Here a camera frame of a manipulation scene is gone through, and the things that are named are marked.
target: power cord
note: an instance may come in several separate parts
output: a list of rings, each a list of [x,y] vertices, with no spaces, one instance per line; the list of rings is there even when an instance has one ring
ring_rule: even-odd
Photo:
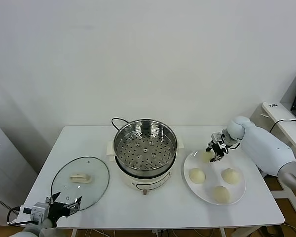
[[[199,233],[196,229],[193,229],[199,236],[201,236],[201,237],[206,237],[206,236],[204,236],[204,235],[202,235],[201,233]],[[214,229],[212,229],[212,231],[211,231],[211,234],[208,236],[208,237],[212,237],[213,236],[213,233],[214,233]]]
[[[126,120],[124,120],[124,119],[122,119],[122,118],[112,118],[111,119],[111,123],[112,123],[112,125],[119,131],[119,129],[118,129],[118,127],[116,127],[115,126],[115,124],[114,124],[114,120],[121,120],[121,121],[124,121],[124,122],[126,122],[126,123],[128,123],[128,121],[126,121]]]
[[[268,226],[262,226],[259,229],[259,233],[264,237],[284,237],[284,233],[281,226],[269,226],[269,228],[274,228],[276,234],[272,234],[268,231]]]
[[[281,120],[278,120],[278,121],[276,121],[276,122],[273,124],[272,128],[270,129],[270,132],[273,130],[273,128],[275,127],[275,125],[276,125],[277,123],[279,123],[279,122],[283,122],[283,121],[292,121],[292,122],[296,122],[296,119],[281,119]]]
[[[92,229],[91,231],[96,231],[96,232],[98,232],[98,233],[102,234],[102,235],[103,235],[103,237],[105,237],[105,236],[106,236],[106,237],[111,237],[111,236],[109,236],[109,235],[105,234],[103,230],[101,230],[101,231],[102,231],[102,232],[101,232],[101,231],[98,231],[98,230],[96,230],[96,229]]]
[[[238,145],[235,147],[228,147],[229,149],[237,149],[240,146],[240,143],[238,142]]]
[[[16,222],[16,223],[10,223],[10,214],[12,211],[17,211],[19,212],[20,211],[20,207],[19,206],[16,206],[16,207],[13,207],[9,210],[7,216],[6,216],[6,222],[9,226],[18,226],[18,225],[24,225],[24,224],[36,224],[38,225],[38,222],[37,221],[23,221],[23,222]]]

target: cable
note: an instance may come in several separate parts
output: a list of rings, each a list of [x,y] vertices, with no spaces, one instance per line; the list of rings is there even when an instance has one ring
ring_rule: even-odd
[[[202,235],[200,232],[198,232],[196,229],[193,229],[193,230],[194,230],[199,236],[201,236],[201,237],[206,237],[206,236]],[[213,233],[214,233],[214,229],[212,229],[212,232],[211,232],[211,234],[209,235],[209,237],[212,237]]]
[[[296,119],[281,119],[281,120],[278,120],[278,121],[276,121],[274,124],[273,124],[273,126],[272,126],[272,128],[270,129],[270,132],[273,130],[273,128],[275,127],[275,125],[277,124],[277,123],[279,123],[279,122],[283,122],[283,121],[296,121]]]
[[[262,226],[260,229],[259,229],[259,233],[262,235],[262,236],[265,236],[265,237],[284,237],[284,233],[283,233],[283,230],[282,230],[282,227],[281,226],[269,226],[269,227],[272,227],[275,229],[276,231],[276,234],[271,234],[268,229],[267,229],[268,226]]]
[[[173,232],[173,234],[174,234],[175,237],[178,237],[178,236],[176,235],[176,233],[174,232],[174,230],[172,230],[172,232]]]
[[[229,149],[237,149],[240,146],[240,143],[238,142],[238,145],[235,147],[228,147]]]
[[[287,224],[286,222],[284,222],[282,225],[284,225],[284,226],[289,226],[289,227],[291,227],[291,228],[294,228],[294,229],[296,229],[296,227],[295,227],[295,226],[291,226],[291,225]]]
[[[20,211],[20,206],[16,206],[16,207],[13,207],[9,210],[7,216],[6,216],[6,222],[10,222],[10,214],[12,211]]]
[[[98,231],[98,230],[96,230],[96,229],[93,229],[93,230],[96,231],[96,232],[98,232],[98,233],[100,233],[100,234],[102,234],[103,236],[111,237],[111,236],[105,234],[103,230],[101,230],[102,232],[101,232],[101,231]]]
[[[13,211],[20,211],[20,207],[19,206],[16,206],[16,207],[13,207],[9,210],[7,216],[6,216],[6,222],[9,226],[18,226],[18,225],[24,225],[24,224],[38,224],[37,221],[23,221],[23,222],[17,222],[17,223],[10,223],[10,214],[11,212]]]
[[[293,228],[293,227],[289,226],[289,228],[291,228],[291,229],[292,229],[292,231],[294,231],[294,232],[295,232],[295,234],[296,234],[296,230],[294,230],[294,228]]]
[[[122,118],[112,118],[111,123],[112,123],[112,125],[113,125],[118,131],[119,131],[118,127],[116,127],[115,124],[114,124],[114,122],[113,122],[115,119],[117,119],[117,120],[122,120],[122,121],[128,123],[128,121],[126,121],[126,120],[124,120],[124,119],[122,119]]]
[[[35,224],[38,225],[37,221],[22,221],[22,222],[17,222],[17,223],[9,223],[9,226],[18,226],[18,225],[24,225],[24,224]]]

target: black cable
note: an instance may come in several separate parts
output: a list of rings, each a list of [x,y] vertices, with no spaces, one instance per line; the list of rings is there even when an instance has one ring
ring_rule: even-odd
[[[240,143],[238,142],[238,145],[235,147],[228,147],[229,149],[237,149],[240,146]]]
[[[276,234],[271,234],[268,229],[267,229],[268,226],[262,226],[260,229],[259,229],[259,233],[264,236],[264,237],[284,237],[284,233],[283,233],[283,230],[282,230],[282,227],[281,226],[269,226],[270,228],[274,228],[275,231],[276,231]]]
[[[270,132],[273,130],[273,128],[275,127],[275,125],[276,125],[277,123],[279,123],[279,122],[283,122],[283,121],[292,121],[292,122],[294,122],[294,121],[296,121],[296,119],[281,119],[281,120],[278,120],[278,121],[276,121],[276,122],[273,124],[272,128],[270,129]]]
[[[11,208],[6,216],[6,222],[9,223],[10,222],[10,214],[12,211],[20,211],[20,207],[16,206],[14,208]],[[38,224],[37,221],[23,221],[23,222],[17,222],[17,223],[9,223],[9,226],[18,226],[18,225],[23,225],[23,224]]]
[[[126,121],[126,120],[124,120],[124,119],[122,119],[122,118],[112,118],[111,123],[112,123],[112,125],[113,125],[117,130],[119,130],[119,129],[118,129],[118,127],[115,126],[115,124],[114,124],[114,122],[113,122],[115,119],[117,119],[117,120],[122,120],[122,121],[128,123],[128,121]]]
[[[286,224],[289,228],[291,228],[296,233],[296,230],[293,227],[291,227],[291,225],[289,225],[287,222],[284,222],[284,224]]]
[[[10,214],[12,211],[20,211],[20,206],[16,206],[16,207],[13,207],[9,210],[7,216],[6,216],[6,222],[8,223],[10,221]]]
[[[35,224],[38,225],[37,221],[23,221],[23,222],[17,222],[17,223],[9,223],[9,226],[18,226],[18,225],[24,225],[24,224]]]

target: table leg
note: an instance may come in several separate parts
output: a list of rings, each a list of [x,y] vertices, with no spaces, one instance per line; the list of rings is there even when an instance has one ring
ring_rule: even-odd
[[[246,237],[254,231],[258,230],[261,226],[241,227],[231,234],[232,237]]]
[[[225,229],[220,227],[219,230],[221,231],[222,237],[226,237]]]
[[[71,237],[75,237],[75,235],[77,234],[77,230],[78,229],[73,229],[73,232],[71,233]]]

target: white robotic arm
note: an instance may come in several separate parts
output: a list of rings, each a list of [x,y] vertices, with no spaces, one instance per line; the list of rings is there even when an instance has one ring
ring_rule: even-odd
[[[207,151],[213,149],[219,161],[240,143],[242,150],[264,173],[277,176],[291,189],[296,189],[296,159],[292,149],[246,117],[234,118],[222,133],[214,133]]]

